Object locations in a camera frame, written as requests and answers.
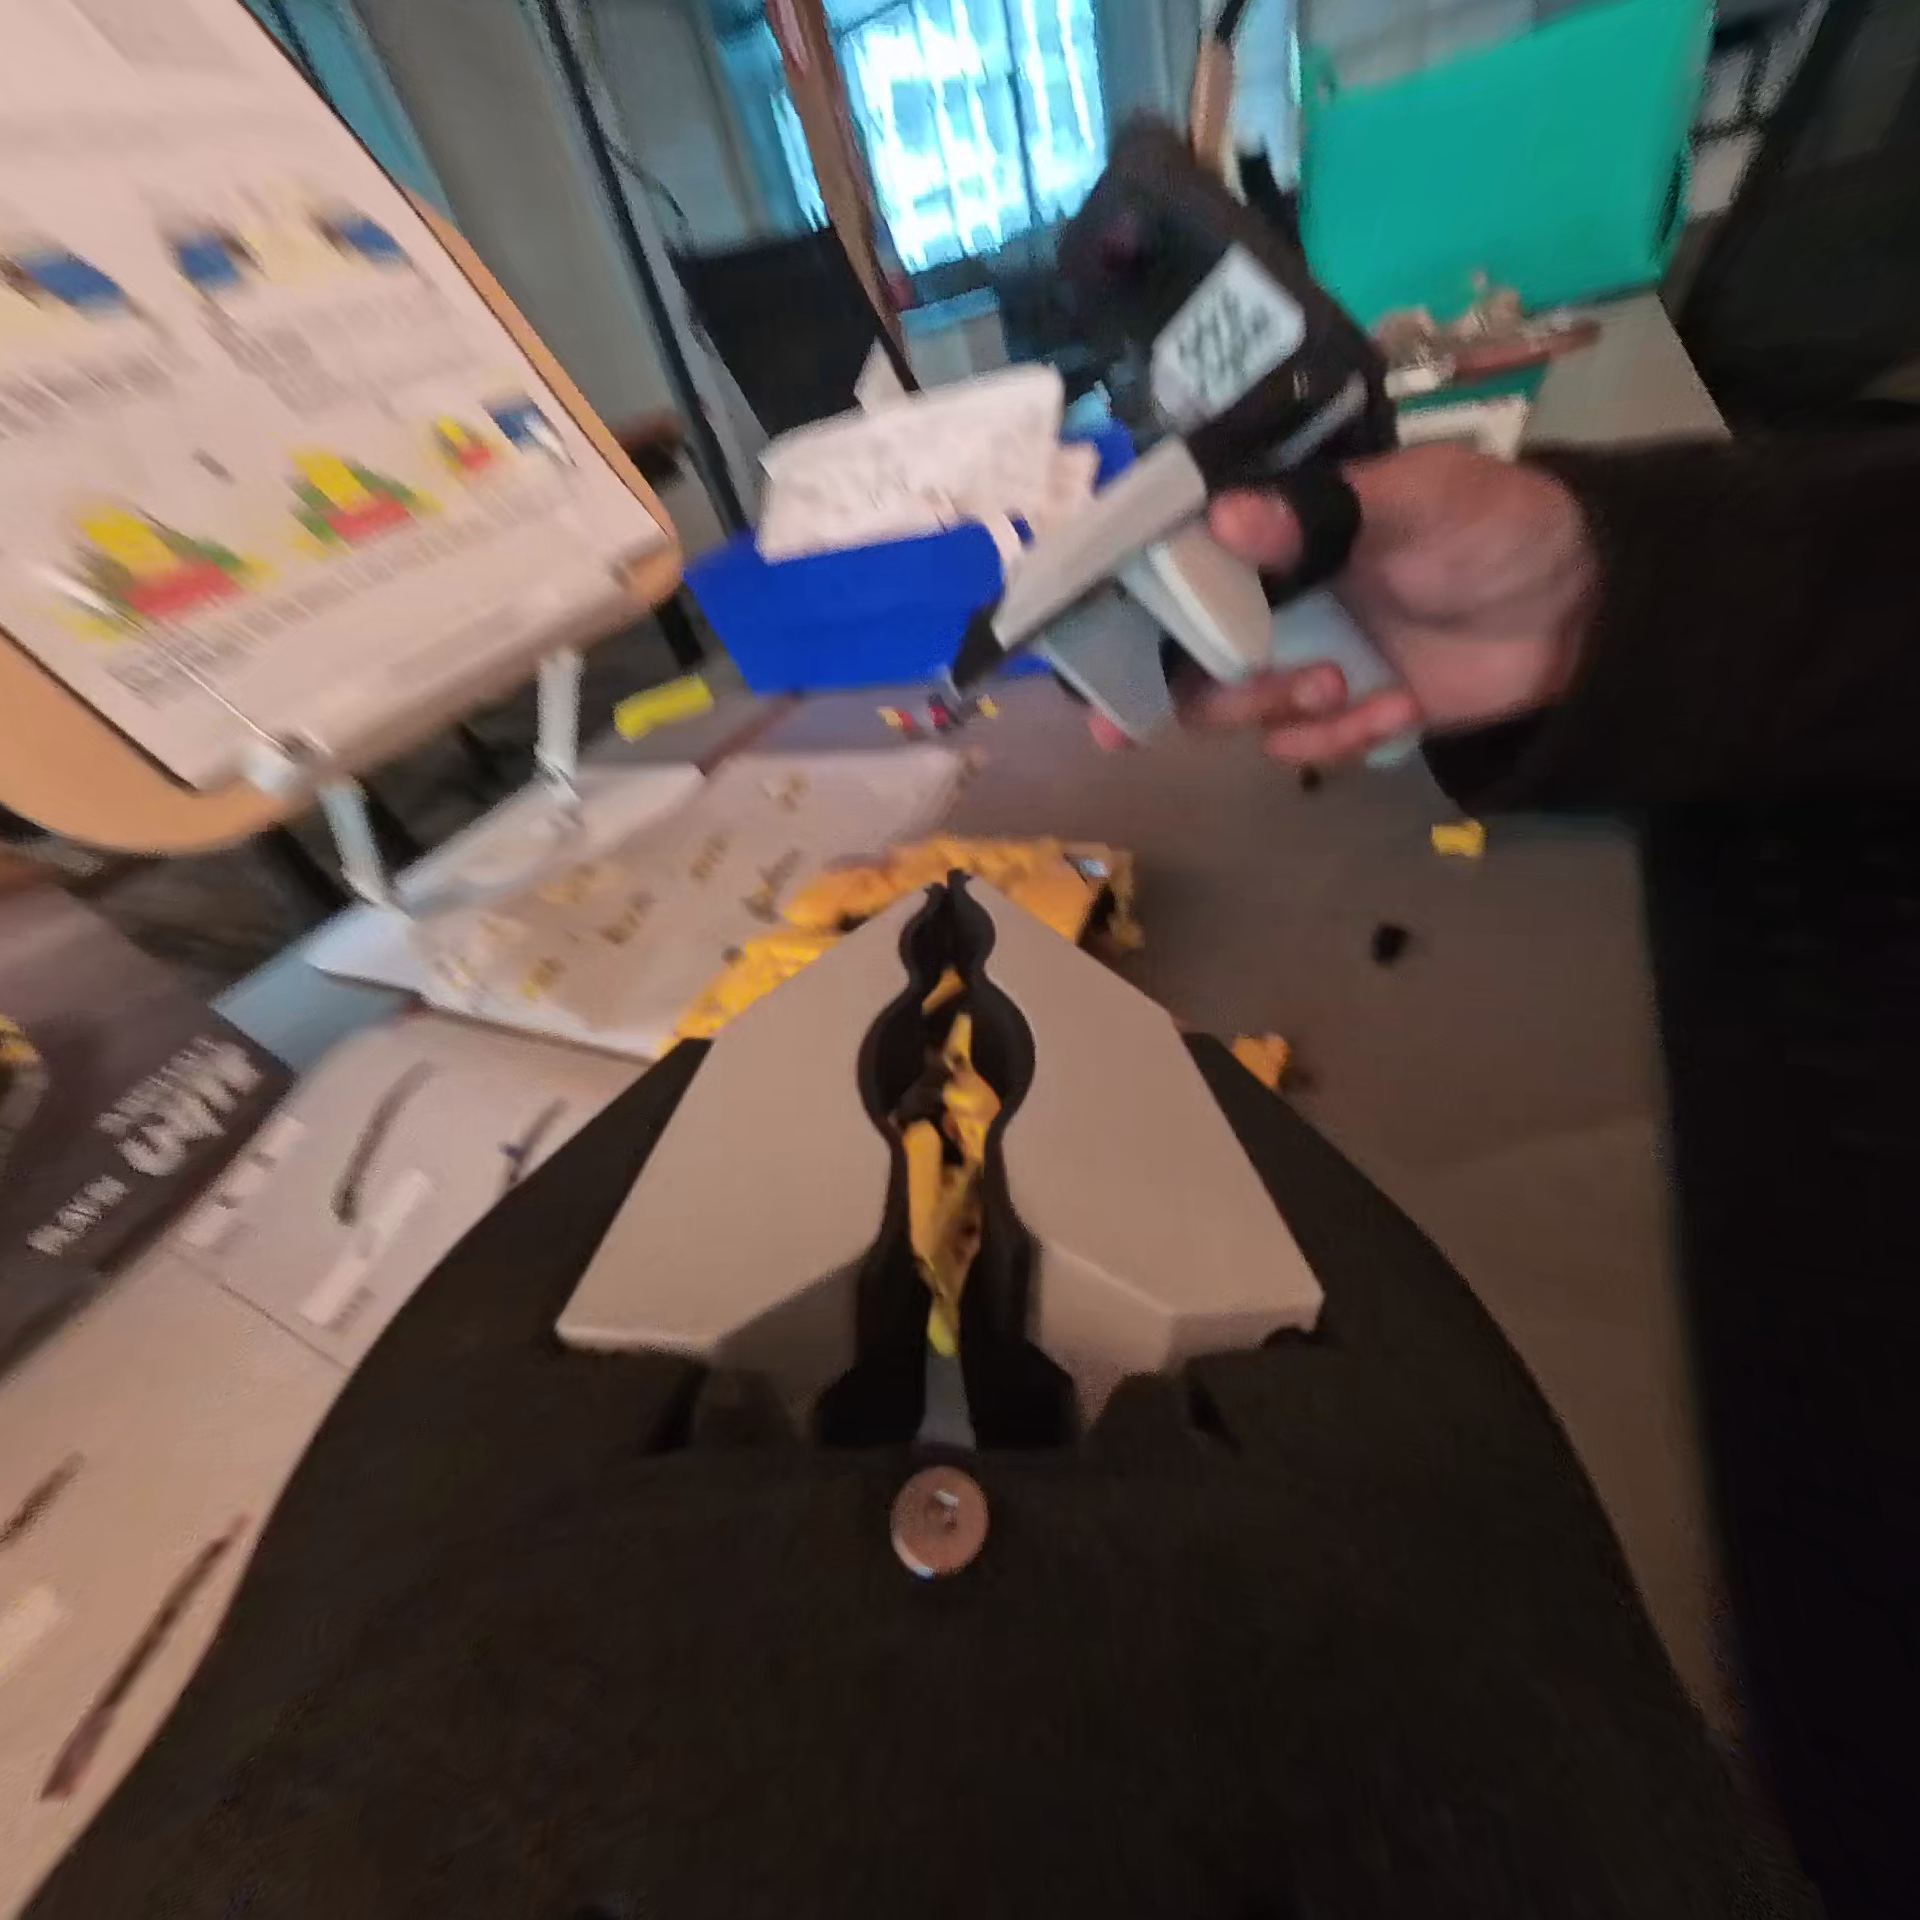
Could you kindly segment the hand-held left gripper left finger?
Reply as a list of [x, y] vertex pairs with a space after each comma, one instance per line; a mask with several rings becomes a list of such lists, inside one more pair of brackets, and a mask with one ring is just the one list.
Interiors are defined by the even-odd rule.
[[893, 1176], [860, 1052], [922, 1000], [916, 926], [940, 910], [942, 888], [893, 903], [709, 1041], [556, 1311], [566, 1347], [740, 1371], [792, 1414], [851, 1371]]

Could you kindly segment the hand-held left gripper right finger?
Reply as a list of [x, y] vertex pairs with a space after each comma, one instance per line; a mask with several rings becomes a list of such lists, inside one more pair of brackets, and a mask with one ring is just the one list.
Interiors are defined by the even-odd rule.
[[1035, 1245], [1028, 1341], [1072, 1385], [1312, 1335], [1325, 1296], [1174, 1015], [982, 881], [982, 979], [1028, 1043], [1001, 1165]]

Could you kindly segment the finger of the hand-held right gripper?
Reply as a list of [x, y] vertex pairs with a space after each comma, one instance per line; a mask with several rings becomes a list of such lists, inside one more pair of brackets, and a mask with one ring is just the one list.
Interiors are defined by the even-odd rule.
[[1033, 651], [1122, 744], [1140, 746], [1174, 726], [1166, 630], [1128, 590], [1085, 595]]
[[971, 612], [954, 651], [959, 682], [990, 679], [1009, 656], [1035, 645], [1101, 584], [1117, 581], [1148, 547], [1183, 534], [1207, 507], [1207, 480], [1190, 444], [1153, 444], [1085, 507], [1022, 547], [997, 600]]

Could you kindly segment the yellow brick toy car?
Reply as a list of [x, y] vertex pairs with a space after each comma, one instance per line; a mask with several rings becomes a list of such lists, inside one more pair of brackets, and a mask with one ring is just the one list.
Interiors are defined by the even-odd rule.
[[[951, 872], [982, 881], [1072, 949], [1101, 930], [1112, 930], [1117, 949], [1140, 943], [1128, 851], [1054, 836], [922, 836], [809, 875], [774, 910], [771, 930], [722, 956], [718, 973], [684, 1010], [675, 1043], [718, 1038], [851, 930]], [[922, 1015], [922, 1069], [893, 1102], [890, 1127], [903, 1145], [909, 1241], [928, 1296], [924, 1341], [954, 1358], [965, 1276], [979, 1247], [979, 1172], [1001, 1093], [977, 1069], [971, 1000], [954, 966], [922, 993]]]

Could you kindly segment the person's right forearm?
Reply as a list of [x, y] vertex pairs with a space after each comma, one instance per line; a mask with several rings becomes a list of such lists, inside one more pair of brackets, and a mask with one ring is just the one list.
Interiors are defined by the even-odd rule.
[[1425, 744], [1454, 806], [1916, 803], [1916, 422], [1531, 466], [1599, 584], [1554, 705]]

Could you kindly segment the wooden desk lamp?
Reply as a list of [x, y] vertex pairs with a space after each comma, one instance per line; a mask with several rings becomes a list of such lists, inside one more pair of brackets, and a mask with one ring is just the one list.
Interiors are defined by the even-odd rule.
[[1203, 173], [1230, 177], [1237, 31], [1251, 3], [1207, 3], [1202, 15], [1197, 59], [1185, 85], [1185, 145]]

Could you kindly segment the grey desk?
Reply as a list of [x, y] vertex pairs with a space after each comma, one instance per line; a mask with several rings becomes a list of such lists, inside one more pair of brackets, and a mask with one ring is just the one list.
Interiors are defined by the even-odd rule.
[[1632, 836], [1514, 818], [1445, 854], [1431, 826], [1479, 807], [1414, 755], [1314, 791], [1232, 732], [1103, 755], [1048, 679], [1004, 688], [965, 752], [951, 831], [1128, 848], [1125, 975], [1207, 1033], [1283, 1033], [1291, 1102], [1495, 1311], [1732, 1734]]

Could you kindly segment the person's right hand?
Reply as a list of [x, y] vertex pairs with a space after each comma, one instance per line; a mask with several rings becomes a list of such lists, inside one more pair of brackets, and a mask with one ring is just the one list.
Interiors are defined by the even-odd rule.
[[1332, 667], [1269, 668], [1185, 689], [1183, 724], [1258, 732], [1283, 766], [1332, 769], [1554, 710], [1599, 584], [1572, 495], [1543, 469], [1460, 444], [1352, 462], [1339, 480], [1357, 531], [1332, 595], [1394, 682], [1352, 693]]

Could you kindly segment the patterned white paper bag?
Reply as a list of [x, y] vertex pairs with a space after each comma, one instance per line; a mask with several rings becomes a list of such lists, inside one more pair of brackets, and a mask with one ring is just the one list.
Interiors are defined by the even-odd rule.
[[1066, 440], [1066, 383], [1010, 364], [797, 427], [761, 452], [753, 547], [797, 562], [864, 543], [1016, 526], [1085, 507], [1096, 452]]

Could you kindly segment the blue plastic bin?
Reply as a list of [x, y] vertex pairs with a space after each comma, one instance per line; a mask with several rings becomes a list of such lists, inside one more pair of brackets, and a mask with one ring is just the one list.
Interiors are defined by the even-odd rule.
[[[1125, 427], [1066, 429], [1096, 452], [1096, 487], [1134, 466]], [[1033, 531], [954, 526], [797, 562], [764, 562], [753, 534], [709, 550], [687, 586], [753, 693], [864, 689], [940, 679], [977, 608], [997, 600]]]

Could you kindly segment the teal plastic bin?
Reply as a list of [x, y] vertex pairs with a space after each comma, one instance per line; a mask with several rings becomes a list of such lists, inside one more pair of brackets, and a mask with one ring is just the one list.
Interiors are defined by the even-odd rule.
[[1688, 223], [1712, 3], [1593, 3], [1388, 84], [1303, 68], [1300, 242], [1363, 325], [1659, 288]]

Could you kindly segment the brown narrow box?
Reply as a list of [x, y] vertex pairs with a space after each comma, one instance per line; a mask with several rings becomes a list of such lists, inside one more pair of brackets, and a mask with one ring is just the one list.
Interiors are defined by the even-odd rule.
[[1448, 332], [1437, 357], [1437, 391], [1471, 391], [1491, 383], [1535, 378], [1554, 357], [1593, 346], [1593, 320], [1543, 320], [1507, 331]]

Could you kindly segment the yellow and black loose bricks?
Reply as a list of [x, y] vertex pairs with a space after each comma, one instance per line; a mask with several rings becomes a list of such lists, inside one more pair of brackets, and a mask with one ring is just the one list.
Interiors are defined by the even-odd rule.
[[1409, 766], [1265, 769], [1230, 857], [1237, 1067], [1265, 1090], [1320, 1093], [1348, 1058], [1389, 1056], [1487, 851], [1487, 826]]

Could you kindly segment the white folding stand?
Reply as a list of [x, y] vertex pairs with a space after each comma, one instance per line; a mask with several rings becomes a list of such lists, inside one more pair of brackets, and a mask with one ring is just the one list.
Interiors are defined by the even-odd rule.
[[611, 729], [582, 732], [591, 667], [582, 651], [539, 662], [530, 682], [525, 779], [505, 786], [489, 739], [452, 726], [460, 774], [492, 777], [492, 806], [425, 848], [375, 779], [329, 779], [303, 793], [307, 816], [252, 836], [251, 851], [307, 919], [373, 910], [435, 919], [531, 888], [576, 857], [598, 857], [646, 831], [709, 779], [696, 761], [646, 761]]

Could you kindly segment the open instruction booklet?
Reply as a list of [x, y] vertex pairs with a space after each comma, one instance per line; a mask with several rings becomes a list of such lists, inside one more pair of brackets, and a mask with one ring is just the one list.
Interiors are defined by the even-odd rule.
[[[505, 1245], [507, 1202], [637, 1064], [410, 1012], [340, 1041], [158, 1252], [3, 1385], [3, 1917], [158, 1737], [321, 1419], [425, 1276]], [[606, 1233], [531, 1197], [554, 1322]]]

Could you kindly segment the black metal pole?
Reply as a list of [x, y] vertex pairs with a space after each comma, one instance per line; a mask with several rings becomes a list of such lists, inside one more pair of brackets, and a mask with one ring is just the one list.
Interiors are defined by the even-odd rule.
[[684, 406], [691, 462], [724, 534], [742, 534], [749, 522], [749, 474], [729, 415], [731, 391], [687, 300], [642, 170], [615, 132], [611, 95], [587, 46], [591, 6], [536, 3], [536, 12], [562, 89], [578, 123], [598, 192], [653, 325], [665, 378]]

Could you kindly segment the dark toy car box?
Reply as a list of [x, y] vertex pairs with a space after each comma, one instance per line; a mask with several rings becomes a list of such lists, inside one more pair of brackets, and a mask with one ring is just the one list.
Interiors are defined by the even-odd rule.
[[252, 1142], [289, 1067], [57, 888], [3, 894], [3, 1365]]

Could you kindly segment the wooden instruction board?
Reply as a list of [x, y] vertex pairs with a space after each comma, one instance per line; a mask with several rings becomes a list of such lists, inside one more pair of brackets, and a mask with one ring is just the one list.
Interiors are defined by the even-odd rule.
[[246, 839], [678, 584], [591, 400], [246, 3], [3, 3], [3, 812]]

